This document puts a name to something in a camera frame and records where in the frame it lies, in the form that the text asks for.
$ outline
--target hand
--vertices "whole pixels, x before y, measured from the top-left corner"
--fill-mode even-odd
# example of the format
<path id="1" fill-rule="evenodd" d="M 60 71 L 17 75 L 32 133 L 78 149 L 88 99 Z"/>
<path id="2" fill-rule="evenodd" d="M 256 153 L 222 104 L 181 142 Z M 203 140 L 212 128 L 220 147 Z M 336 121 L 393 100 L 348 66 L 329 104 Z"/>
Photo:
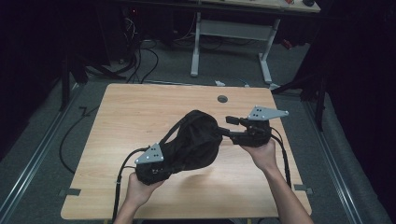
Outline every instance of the hand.
<path id="1" fill-rule="evenodd" d="M 270 141 L 261 147 L 244 147 L 242 149 L 247 151 L 254 161 L 254 164 L 264 172 L 268 172 L 272 169 L 278 169 L 276 165 L 276 151 L 275 141 Z"/>
<path id="2" fill-rule="evenodd" d="M 136 173 L 131 173 L 129 175 L 128 189 L 124 203 L 132 204 L 136 207 L 142 206 L 149 200 L 152 192 L 162 185 L 163 182 L 145 185 L 137 179 Z"/>

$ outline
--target table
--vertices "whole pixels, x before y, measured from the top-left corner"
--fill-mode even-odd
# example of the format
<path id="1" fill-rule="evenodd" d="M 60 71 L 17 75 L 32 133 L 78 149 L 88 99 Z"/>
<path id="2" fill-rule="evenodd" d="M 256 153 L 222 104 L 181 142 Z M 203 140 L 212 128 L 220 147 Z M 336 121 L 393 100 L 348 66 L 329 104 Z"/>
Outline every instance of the table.
<path id="1" fill-rule="evenodd" d="M 198 4 L 211 3 L 219 5 L 235 5 L 240 7 L 271 8 L 278 10 L 299 11 L 299 12 L 320 12 L 320 7 L 315 3 L 312 7 L 304 5 L 303 0 L 295 0 L 293 4 L 288 4 L 285 0 L 198 0 Z M 272 83 L 271 74 L 267 64 L 267 57 L 276 36 L 280 19 L 276 18 L 273 25 L 255 25 L 229 21 L 202 20 L 201 13 L 197 13 L 195 28 L 195 45 L 192 54 L 191 76 L 197 77 L 200 58 L 200 36 L 217 35 L 233 38 L 245 38 L 265 41 L 266 44 L 259 54 L 262 75 L 267 84 Z"/>
<path id="2" fill-rule="evenodd" d="M 228 102 L 220 103 L 219 95 L 227 96 Z M 254 105 L 276 108 L 271 92 L 262 88 L 110 84 L 70 186 L 81 192 L 66 197 L 62 217 L 111 219 L 115 181 L 126 156 L 136 148 L 160 141 L 191 110 L 212 115 L 219 126 L 243 131 L 241 126 L 227 124 L 225 116 L 245 118 Z M 272 119 L 270 123 L 284 139 L 291 183 L 303 184 L 281 120 Z M 276 150 L 283 171 L 280 146 Z M 133 161 L 134 157 L 127 164 L 134 165 Z M 123 172 L 120 203 L 132 171 Z M 310 214 L 305 191 L 294 192 Z M 277 211 L 262 172 L 246 151 L 227 137 L 210 166 L 171 175 L 135 215 L 161 219 L 234 217 L 277 217 Z"/>

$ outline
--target person's right hand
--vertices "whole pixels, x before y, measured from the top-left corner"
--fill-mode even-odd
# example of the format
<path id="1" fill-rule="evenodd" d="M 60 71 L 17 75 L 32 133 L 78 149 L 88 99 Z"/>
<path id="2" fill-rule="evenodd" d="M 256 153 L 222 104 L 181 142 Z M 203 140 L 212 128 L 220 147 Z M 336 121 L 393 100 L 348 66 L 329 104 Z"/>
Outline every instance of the person's right hand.
<path id="1" fill-rule="evenodd" d="M 241 146 L 245 151 L 247 151 L 254 161 L 254 164 L 266 172 L 272 169 L 278 169 L 276 165 L 276 151 L 275 151 L 275 141 L 270 139 L 270 141 L 261 147 L 244 147 Z"/>

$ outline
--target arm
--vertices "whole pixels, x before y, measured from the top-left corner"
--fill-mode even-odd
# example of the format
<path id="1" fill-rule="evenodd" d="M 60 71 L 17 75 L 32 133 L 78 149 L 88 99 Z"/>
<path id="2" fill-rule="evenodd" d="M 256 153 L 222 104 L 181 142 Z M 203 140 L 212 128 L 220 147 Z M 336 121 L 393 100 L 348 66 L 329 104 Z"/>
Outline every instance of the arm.
<path id="1" fill-rule="evenodd" d="M 135 173 L 130 174 L 125 201 L 120 208 L 114 224 L 131 224 L 137 209 L 149 200 L 152 192 L 162 185 L 163 182 L 161 181 L 147 186 L 137 179 Z"/>
<path id="2" fill-rule="evenodd" d="M 242 147 L 252 157 L 256 166 L 264 172 L 276 202 L 280 222 L 313 223 L 303 205 L 286 183 L 276 164 L 275 141 L 271 139 L 261 147 Z"/>

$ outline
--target desk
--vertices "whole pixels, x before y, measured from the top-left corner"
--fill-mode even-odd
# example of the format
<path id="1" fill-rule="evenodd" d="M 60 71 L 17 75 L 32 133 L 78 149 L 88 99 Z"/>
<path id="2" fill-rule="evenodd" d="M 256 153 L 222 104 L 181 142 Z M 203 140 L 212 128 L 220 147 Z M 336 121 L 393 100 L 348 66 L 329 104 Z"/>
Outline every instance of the desk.
<path id="1" fill-rule="evenodd" d="M 219 95 L 227 96 L 228 102 L 218 102 Z M 81 192 L 79 196 L 66 197 L 62 217 L 110 219 L 115 181 L 126 156 L 134 149 L 160 141 L 191 110 L 212 115 L 219 126 L 243 131 L 240 126 L 227 124 L 225 116 L 245 118 L 254 105 L 276 108 L 271 92 L 260 88 L 109 85 L 70 187 Z M 281 120 L 270 122 L 284 139 L 291 183 L 301 185 Z M 277 163 L 283 171 L 280 146 L 276 150 Z M 131 172 L 128 169 L 123 172 L 120 203 Z M 310 214 L 305 192 L 295 193 Z M 226 137 L 210 166 L 171 175 L 135 215 L 135 218 L 234 217 L 277 217 L 277 211 L 262 172 L 246 151 Z"/>
<path id="2" fill-rule="evenodd" d="M 315 3 L 312 7 L 304 5 L 303 0 L 295 0 L 293 4 L 286 3 L 285 0 L 198 0 L 199 4 L 211 3 L 220 5 L 235 5 L 241 7 L 258 7 L 271 8 L 278 10 L 299 11 L 299 12 L 320 12 L 320 7 Z M 228 21 L 212 21 L 201 20 L 201 13 L 197 13 L 196 28 L 195 28 L 195 46 L 192 54 L 191 62 L 191 76 L 197 77 L 199 70 L 200 57 L 200 36 L 201 35 L 218 35 L 234 38 L 245 38 L 265 41 L 266 45 L 259 54 L 260 65 L 262 67 L 262 75 L 267 84 L 272 83 L 271 74 L 267 64 L 267 57 L 270 48 L 274 42 L 276 31 L 279 26 L 280 19 L 274 20 L 272 26 L 269 25 L 253 25 L 239 22 Z"/>

